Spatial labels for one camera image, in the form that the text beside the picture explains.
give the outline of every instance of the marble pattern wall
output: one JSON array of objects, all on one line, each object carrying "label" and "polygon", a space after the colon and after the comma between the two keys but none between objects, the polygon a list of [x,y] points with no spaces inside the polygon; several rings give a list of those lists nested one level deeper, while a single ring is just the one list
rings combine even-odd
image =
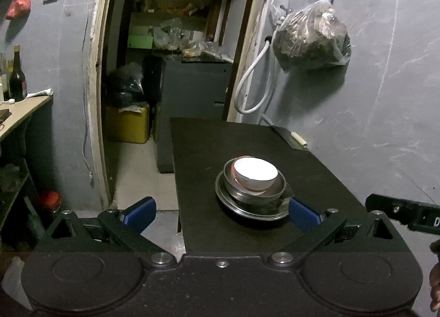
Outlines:
[{"label": "marble pattern wall", "polygon": [[[314,1],[290,0],[290,8]],[[302,135],[361,202],[375,192],[440,204],[439,3],[335,0],[353,44],[348,67],[277,75],[267,115]],[[256,68],[248,106],[261,98],[267,67],[266,60]],[[401,230],[429,273],[436,257],[428,243],[436,237]],[[426,283],[416,302],[422,316],[431,315]]]}]

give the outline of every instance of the cardboard box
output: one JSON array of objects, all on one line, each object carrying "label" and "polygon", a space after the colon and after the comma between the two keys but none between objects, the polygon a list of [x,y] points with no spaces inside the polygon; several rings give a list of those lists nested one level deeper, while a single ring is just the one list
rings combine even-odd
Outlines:
[{"label": "cardboard box", "polygon": [[106,108],[105,132],[109,139],[128,142],[145,143],[148,140],[149,107],[142,107],[141,112],[119,112],[116,107]]}]

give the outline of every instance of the gray wall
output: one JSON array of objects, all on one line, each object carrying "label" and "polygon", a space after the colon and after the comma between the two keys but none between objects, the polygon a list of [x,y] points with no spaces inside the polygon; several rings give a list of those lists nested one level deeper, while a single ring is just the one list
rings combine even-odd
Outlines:
[{"label": "gray wall", "polygon": [[[315,1],[290,0],[290,7]],[[361,202],[375,192],[440,204],[439,3],[335,0],[353,44],[346,73],[277,75],[268,116],[298,132]],[[272,30],[266,24],[265,35]],[[248,106],[261,97],[266,67],[256,68]],[[428,243],[436,237],[401,230],[425,274],[415,308],[430,316],[426,278],[436,257]]]},{"label": "gray wall", "polygon": [[[4,18],[12,0],[0,0]],[[81,148],[84,137],[81,47],[87,0],[31,0],[28,17],[0,23],[0,51],[13,56],[21,45],[22,69],[28,92],[54,89],[53,101],[35,113],[28,127],[28,163],[38,187],[61,193],[75,209],[100,209],[97,187],[90,184]],[[89,37],[95,0],[89,4],[89,28],[84,53],[88,80]],[[92,165],[90,143],[86,156]]]}]

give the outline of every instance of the black mat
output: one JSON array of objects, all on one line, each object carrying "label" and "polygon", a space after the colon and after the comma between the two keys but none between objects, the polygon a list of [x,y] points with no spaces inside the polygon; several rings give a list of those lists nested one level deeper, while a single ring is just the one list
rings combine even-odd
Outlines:
[{"label": "black mat", "polygon": [[252,155],[274,164],[296,197],[323,211],[343,210],[351,222],[365,208],[309,151],[292,149],[270,127],[171,119],[174,172],[180,221],[187,252],[272,252],[302,233],[289,221],[255,222],[230,212],[219,201],[214,183],[226,161]]}]

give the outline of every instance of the black trash bag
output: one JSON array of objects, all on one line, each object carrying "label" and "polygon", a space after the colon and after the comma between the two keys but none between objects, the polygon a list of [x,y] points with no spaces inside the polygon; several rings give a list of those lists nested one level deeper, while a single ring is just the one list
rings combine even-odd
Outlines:
[{"label": "black trash bag", "polygon": [[317,1],[290,13],[273,38],[273,50],[284,72],[346,65],[351,57],[350,37],[331,4]]},{"label": "black trash bag", "polygon": [[123,108],[144,102],[144,75],[138,63],[130,63],[112,71],[106,78],[107,103]]}]

